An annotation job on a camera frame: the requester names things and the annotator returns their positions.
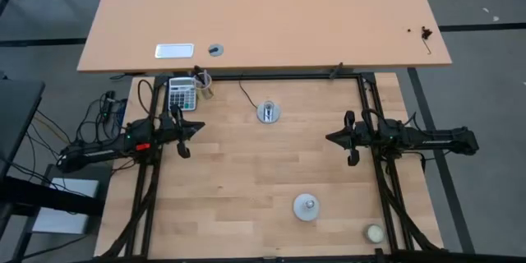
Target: light wood desk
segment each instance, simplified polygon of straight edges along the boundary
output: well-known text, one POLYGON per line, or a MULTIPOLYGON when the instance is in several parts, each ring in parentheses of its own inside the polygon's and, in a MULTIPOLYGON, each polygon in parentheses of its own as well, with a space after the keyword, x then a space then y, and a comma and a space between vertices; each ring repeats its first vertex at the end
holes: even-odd
MULTIPOLYGON (((137 100, 139 80, 132 82, 125 122, 145 116, 137 100)), ((385 116, 406 120, 396 75, 379 73, 376 80, 385 116)), ((190 159, 179 157, 175 144, 164 147, 150 258, 373 253, 378 246, 366 242, 362 231, 384 222, 371 152, 362 148, 358 166, 348 167, 348 153, 325 139, 343 128, 346 110, 361 112, 356 81, 244 81, 243 86, 256 104, 278 103, 280 120, 259 123, 237 81, 215 82, 214 98, 184 113, 206 126, 187 143, 190 159), (315 222, 293 215, 293 199, 304 192, 321 203, 315 222)), ((145 103, 148 96, 145 90, 145 103)), ((440 246, 418 157, 404 156, 396 165, 409 215, 440 246)), ((126 224, 137 171, 136 166, 112 177, 95 255, 106 251, 126 224)), ((380 247, 389 251, 386 242, 380 247)))
POLYGON ((81 72, 420 67, 451 60, 427 0, 101 0, 81 72), (434 33, 421 40, 423 26, 434 33), (156 59, 157 44, 194 44, 156 59), (224 54, 208 48, 222 44, 224 54))

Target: small cup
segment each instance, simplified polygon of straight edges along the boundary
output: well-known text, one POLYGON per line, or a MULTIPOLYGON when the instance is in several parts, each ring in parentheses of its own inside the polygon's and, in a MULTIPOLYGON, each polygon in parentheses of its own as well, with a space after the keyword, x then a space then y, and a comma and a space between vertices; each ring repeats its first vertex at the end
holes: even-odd
POLYGON ((199 99, 212 99, 214 97, 214 92, 212 91, 212 77, 205 72, 201 72, 197 75, 206 82, 206 85, 203 85, 201 80, 194 76, 194 86, 196 87, 197 97, 199 99))

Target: black metal frame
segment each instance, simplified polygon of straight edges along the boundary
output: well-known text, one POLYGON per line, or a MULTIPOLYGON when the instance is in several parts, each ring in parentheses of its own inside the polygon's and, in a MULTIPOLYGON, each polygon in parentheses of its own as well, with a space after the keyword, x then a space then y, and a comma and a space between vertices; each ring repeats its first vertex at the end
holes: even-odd
MULTIPOLYGON (((239 75, 231 75, 231 74, 219 74, 214 75, 215 81, 238 81, 240 80, 239 75)), ((358 86, 358 92, 360 94, 360 100, 362 101, 362 108, 370 108, 367 98, 367 88, 366 85, 369 86, 369 90, 371 91, 373 104, 377 112, 383 115, 383 109, 381 107, 381 100, 380 96, 378 94, 378 89, 376 87, 376 80, 374 79, 374 73, 339 73, 337 77, 332 77, 333 79, 355 79, 358 86)), ((166 77, 164 76, 158 76, 155 78, 155 86, 160 86, 166 81, 166 77)), ((251 80, 306 80, 306 79, 330 79, 327 74, 324 73, 312 73, 312 74, 262 74, 262 75, 243 75, 243 80, 251 81, 251 80)), ((154 87, 155 92, 152 95, 152 102, 150 104, 150 116, 154 116, 156 109, 157 109, 157 102, 158 102, 158 96, 160 93, 159 87, 154 87)), ((165 101, 163 103, 163 110, 166 108, 166 95, 165 95, 165 101)), ((372 156, 373 156, 373 163, 375 166, 375 173, 376 173, 376 180, 379 182, 381 178, 384 177, 384 172, 381 166, 381 157, 380 157, 380 151, 372 147, 371 149, 372 156)), ((149 165, 152 165, 154 168, 154 172, 152 174, 151 181, 157 185, 157 182, 159 180, 159 170, 160 170, 160 156, 161 153, 159 153, 159 157, 155 158, 154 161, 150 164, 140 164, 139 168, 139 174, 137 176, 136 181, 136 191, 134 195, 134 201, 133 201, 133 207, 132 207, 132 213, 131 215, 135 215, 137 213, 137 209, 139 204, 142 200, 142 192, 144 190, 144 184, 145 184, 145 178, 146 178, 146 168, 149 165)), ((391 184, 394 188, 394 196, 396 199, 400 202, 400 204, 404 207, 404 199, 402 197, 402 192, 400 190, 400 184, 398 179, 398 174, 396 172, 396 167, 394 165, 394 162, 390 161, 388 163, 390 176, 391 176, 391 184)), ((155 197, 156 197, 156 187, 154 191, 154 195, 152 196, 152 199, 154 202, 151 202, 148 210, 146 211, 146 220, 145 220, 145 226, 144 226, 144 232, 143 232, 143 238, 142 238, 142 244, 141 244, 141 252, 140 256, 147 257, 148 251, 149 251, 149 244, 150 244, 150 236, 152 231, 152 222, 153 222, 153 215, 155 210, 155 197)), ((381 207, 382 207, 382 213, 384 215, 384 221, 385 221, 385 231, 387 232, 387 238, 389 240, 390 244, 390 250, 391 251, 397 251, 399 250, 399 246, 396 239, 396 233, 395 233, 395 225, 393 222, 393 217, 390 210, 390 205, 387 199, 380 194, 381 197, 381 207)), ((413 250, 413 240, 411 239, 411 236, 408 232, 408 230, 401 224, 402 230, 404 232, 404 245, 409 249, 413 250)), ((136 229, 132 232, 131 236, 127 239, 127 245, 125 247, 125 256, 132 256, 134 244, 136 240, 136 229)), ((312 262, 364 262, 364 261, 374 261, 377 259, 378 254, 376 255, 370 255, 370 256, 323 256, 323 257, 280 257, 280 262, 285 261, 312 261, 312 262)), ((223 262, 223 261, 233 261, 232 258, 230 259, 203 259, 203 260, 187 260, 187 259, 177 259, 177 260, 161 260, 161 261, 155 261, 155 262, 223 262)), ((260 261, 266 261, 264 258, 235 258, 234 261, 237 262, 260 262, 260 261)))

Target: grey floor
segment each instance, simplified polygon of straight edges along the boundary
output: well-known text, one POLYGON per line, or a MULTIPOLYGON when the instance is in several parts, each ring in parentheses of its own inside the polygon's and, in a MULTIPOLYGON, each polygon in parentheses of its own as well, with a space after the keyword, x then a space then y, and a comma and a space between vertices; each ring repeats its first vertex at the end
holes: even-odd
MULTIPOLYGON (((526 21, 524 0, 429 0, 439 25, 526 21)), ((99 0, 12 0, 0 16, 0 40, 86 37, 99 0)), ((469 232, 479 253, 526 256, 526 30, 443 34, 454 66, 418 70, 438 127, 465 125, 476 132, 480 151, 473 157, 448 155, 469 232)), ((129 79, 114 82, 107 74, 80 74, 76 65, 82 45, 0 48, 0 70, 12 79, 46 83, 40 109, 70 134, 86 105, 102 91, 127 96, 129 79)), ((408 111, 418 110, 404 69, 396 70, 408 111)), ((61 142, 40 128, 55 149, 61 142)), ((52 163, 36 147, 37 171, 52 163)), ((24 141, 16 162, 30 167, 24 141)), ((460 251, 441 181, 433 163, 427 183, 445 246, 460 251)), ((0 261, 10 258, 23 219, 10 222, 0 242, 0 261)), ((28 261, 68 262, 90 258, 96 230, 84 241, 28 261)), ((28 252, 66 242, 68 235, 38 234, 28 252)))

